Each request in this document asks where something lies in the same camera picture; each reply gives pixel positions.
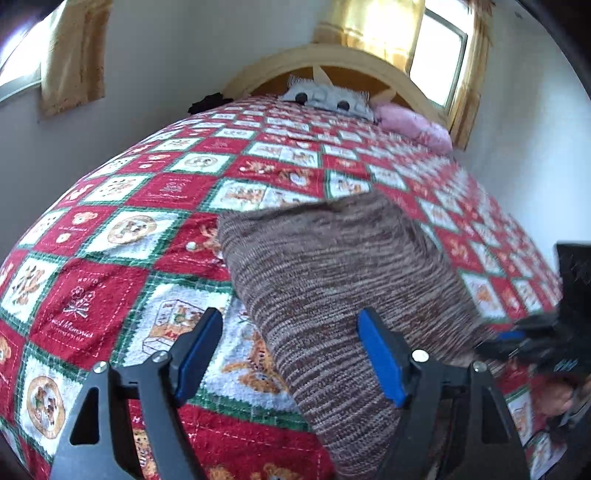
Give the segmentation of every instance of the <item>red and white quilt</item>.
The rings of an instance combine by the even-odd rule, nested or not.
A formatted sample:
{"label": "red and white quilt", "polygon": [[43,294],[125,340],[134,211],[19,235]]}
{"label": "red and white quilt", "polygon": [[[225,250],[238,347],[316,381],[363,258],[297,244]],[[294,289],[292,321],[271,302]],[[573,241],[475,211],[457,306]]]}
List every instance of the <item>red and white quilt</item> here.
{"label": "red and white quilt", "polygon": [[[271,97],[176,122],[78,181],[20,239],[0,271],[0,430],[36,479],[92,365],[142,362],[206,307],[224,334],[180,410],[210,478],[314,479],[330,459],[300,416],[234,295],[216,239],[224,210],[381,189],[443,250],[498,330],[552,309],[557,277],[529,237],[448,158],[364,121]],[[504,381],[532,476],[556,461],[530,379]],[[144,474],[156,478],[137,406]]]}

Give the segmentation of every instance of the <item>wooden headboard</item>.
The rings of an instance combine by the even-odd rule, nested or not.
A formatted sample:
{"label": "wooden headboard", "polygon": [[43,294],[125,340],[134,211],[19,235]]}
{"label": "wooden headboard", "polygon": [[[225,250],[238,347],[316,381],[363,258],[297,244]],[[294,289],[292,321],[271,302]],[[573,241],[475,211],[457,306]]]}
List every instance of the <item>wooden headboard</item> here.
{"label": "wooden headboard", "polygon": [[431,101],[404,72],[374,55],[340,45],[308,44],[264,57],[244,68],[223,91],[227,98],[287,91],[290,74],[369,92],[370,103],[393,101],[433,122],[446,124]]}

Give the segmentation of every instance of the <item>black device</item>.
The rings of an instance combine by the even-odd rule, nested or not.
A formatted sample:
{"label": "black device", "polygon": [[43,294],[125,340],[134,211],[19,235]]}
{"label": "black device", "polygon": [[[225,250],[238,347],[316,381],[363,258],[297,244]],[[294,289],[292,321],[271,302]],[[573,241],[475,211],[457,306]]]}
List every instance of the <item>black device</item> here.
{"label": "black device", "polygon": [[[591,246],[557,244],[556,251],[563,290],[556,311],[519,320],[476,351],[484,358],[535,365],[538,373],[563,377],[576,389],[591,375]],[[553,430],[573,427],[580,417],[569,411],[549,424]]]}

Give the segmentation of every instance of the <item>curtain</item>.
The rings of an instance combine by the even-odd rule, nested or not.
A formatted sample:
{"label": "curtain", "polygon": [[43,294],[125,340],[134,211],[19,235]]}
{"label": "curtain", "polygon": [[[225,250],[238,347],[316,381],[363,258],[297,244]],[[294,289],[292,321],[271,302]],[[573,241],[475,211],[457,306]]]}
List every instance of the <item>curtain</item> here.
{"label": "curtain", "polygon": [[465,73],[456,91],[448,123],[453,144],[461,150],[466,149],[476,121],[491,47],[492,3],[489,0],[472,2],[470,7],[474,14],[474,31],[470,39]]}
{"label": "curtain", "polygon": [[408,73],[424,11],[425,0],[332,0],[313,41],[365,50]]}
{"label": "curtain", "polygon": [[41,62],[41,109],[47,116],[105,96],[103,64],[112,0],[66,0],[52,14]]}

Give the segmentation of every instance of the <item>black clamp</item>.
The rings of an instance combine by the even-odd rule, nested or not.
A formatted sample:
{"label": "black clamp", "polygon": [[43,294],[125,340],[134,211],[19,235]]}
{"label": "black clamp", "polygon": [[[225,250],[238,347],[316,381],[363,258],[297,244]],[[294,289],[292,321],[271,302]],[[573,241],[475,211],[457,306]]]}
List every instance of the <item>black clamp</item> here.
{"label": "black clamp", "polygon": [[386,398],[402,408],[375,480],[422,480],[440,400],[453,401],[438,480],[529,480],[525,452],[503,395],[483,362],[442,364],[383,324],[373,309],[358,318],[359,337]]}
{"label": "black clamp", "polygon": [[127,406],[132,398],[141,402],[160,477],[207,480],[177,408],[197,392],[222,336],[222,326],[220,312],[209,308],[168,352],[156,352],[131,367],[95,364],[61,434],[50,480],[73,475],[82,479],[143,479]]}

